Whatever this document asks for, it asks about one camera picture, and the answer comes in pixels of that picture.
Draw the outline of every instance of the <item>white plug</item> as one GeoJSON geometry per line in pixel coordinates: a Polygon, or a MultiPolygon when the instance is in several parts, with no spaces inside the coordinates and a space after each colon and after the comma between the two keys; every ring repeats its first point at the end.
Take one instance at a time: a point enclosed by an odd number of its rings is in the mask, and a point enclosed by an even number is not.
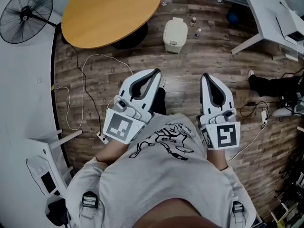
{"type": "Polygon", "coordinates": [[[108,144],[110,142],[110,138],[103,133],[98,132],[96,135],[104,144],[108,144]]]}
{"type": "Polygon", "coordinates": [[[267,116],[268,116],[268,111],[266,110],[266,108],[263,108],[261,111],[261,117],[262,117],[262,124],[266,125],[267,124],[267,116]]]}

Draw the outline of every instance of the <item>black pants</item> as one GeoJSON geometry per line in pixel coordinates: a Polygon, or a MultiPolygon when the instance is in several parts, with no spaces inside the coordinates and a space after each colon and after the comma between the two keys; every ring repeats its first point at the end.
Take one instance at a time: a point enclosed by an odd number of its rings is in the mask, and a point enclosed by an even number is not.
{"type": "Polygon", "coordinates": [[[293,100],[297,92],[304,96],[304,80],[299,84],[300,78],[300,76],[293,76],[268,80],[252,75],[249,77],[249,86],[260,96],[283,96],[286,100],[293,100]]]}
{"type": "Polygon", "coordinates": [[[165,107],[165,96],[166,91],[163,88],[158,88],[150,110],[162,115],[167,115],[165,107]]]}

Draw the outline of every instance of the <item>gray t-shirt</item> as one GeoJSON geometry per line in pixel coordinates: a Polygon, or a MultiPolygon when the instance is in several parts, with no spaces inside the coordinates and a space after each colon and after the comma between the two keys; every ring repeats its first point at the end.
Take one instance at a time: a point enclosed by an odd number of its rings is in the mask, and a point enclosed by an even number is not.
{"type": "Polygon", "coordinates": [[[67,189],[66,206],[79,227],[131,228],[157,204],[172,198],[188,201],[221,227],[237,226],[233,201],[240,201],[248,228],[255,208],[231,167],[219,171],[205,159],[192,122],[181,114],[156,115],[129,150],[109,167],[89,161],[67,189]],[[98,209],[81,205],[93,191],[98,209]]]}

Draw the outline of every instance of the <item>white trash bin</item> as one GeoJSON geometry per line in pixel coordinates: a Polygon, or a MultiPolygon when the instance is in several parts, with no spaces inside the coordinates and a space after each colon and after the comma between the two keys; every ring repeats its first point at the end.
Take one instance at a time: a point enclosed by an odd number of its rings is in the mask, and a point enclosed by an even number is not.
{"type": "Polygon", "coordinates": [[[167,52],[179,53],[185,45],[188,34],[188,26],[183,19],[173,17],[166,24],[163,32],[163,41],[167,52]]]}

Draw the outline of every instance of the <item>blue object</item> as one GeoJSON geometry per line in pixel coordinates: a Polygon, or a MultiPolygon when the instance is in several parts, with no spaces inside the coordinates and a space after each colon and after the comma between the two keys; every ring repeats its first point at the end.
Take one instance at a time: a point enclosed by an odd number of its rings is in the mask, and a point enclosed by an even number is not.
{"type": "Polygon", "coordinates": [[[233,25],[239,24],[239,18],[234,12],[229,11],[226,16],[226,19],[230,24],[233,24],[233,25]]]}

